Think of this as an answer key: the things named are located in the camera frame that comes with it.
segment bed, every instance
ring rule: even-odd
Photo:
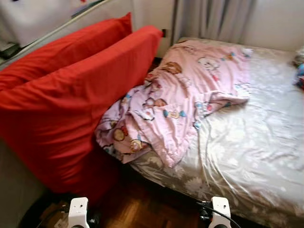
[[[192,140],[175,167],[165,167],[152,150],[131,166],[198,200],[224,196],[233,214],[259,224],[299,227],[304,223],[304,110],[303,92],[292,85],[294,54],[253,50],[249,102],[208,116],[209,128]]]

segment red cushion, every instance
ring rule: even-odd
[[[112,103],[143,82],[161,35],[144,27],[91,57],[0,91],[0,136],[53,191],[97,200],[116,170],[107,168],[113,164],[106,154],[91,152],[94,129]]]
[[[0,77],[0,91],[94,55],[131,32],[131,14],[128,13],[120,19],[101,21],[53,41],[4,69]]]

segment floral bedsheet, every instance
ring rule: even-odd
[[[247,104],[208,116],[174,168],[164,167],[153,151],[131,166],[198,200],[226,197],[233,214],[257,223],[299,228],[304,224],[304,96],[292,85],[294,54],[253,49]]]

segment floor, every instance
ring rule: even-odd
[[[205,228],[195,200],[152,183],[129,168],[99,209],[101,228]],[[243,228],[263,228],[233,216]]]

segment curtain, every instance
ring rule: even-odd
[[[197,37],[239,43],[254,0],[177,0],[173,42]]]

